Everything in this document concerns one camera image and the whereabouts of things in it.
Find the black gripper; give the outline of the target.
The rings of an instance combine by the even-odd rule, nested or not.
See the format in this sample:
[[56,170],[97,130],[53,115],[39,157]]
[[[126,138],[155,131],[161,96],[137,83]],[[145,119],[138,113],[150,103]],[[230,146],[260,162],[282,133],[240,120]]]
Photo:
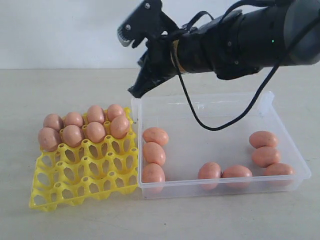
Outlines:
[[140,71],[135,83],[128,92],[136,99],[158,87],[172,77],[181,74],[176,47],[180,35],[149,35],[147,50],[139,59]]

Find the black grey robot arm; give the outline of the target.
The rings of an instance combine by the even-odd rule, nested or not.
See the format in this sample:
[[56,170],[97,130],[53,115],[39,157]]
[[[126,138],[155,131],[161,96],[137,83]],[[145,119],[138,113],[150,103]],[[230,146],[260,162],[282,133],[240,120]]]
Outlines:
[[178,27],[159,0],[143,1],[126,19],[124,36],[136,47],[146,39],[138,61],[140,72],[129,92],[137,99],[178,73],[214,72],[233,80],[272,67],[313,65],[320,60],[320,28],[316,26],[284,56],[298,33],[319,17],[317,0],[241,0],[257,6],[242,13],[234,4],[225,16],[195,27]]

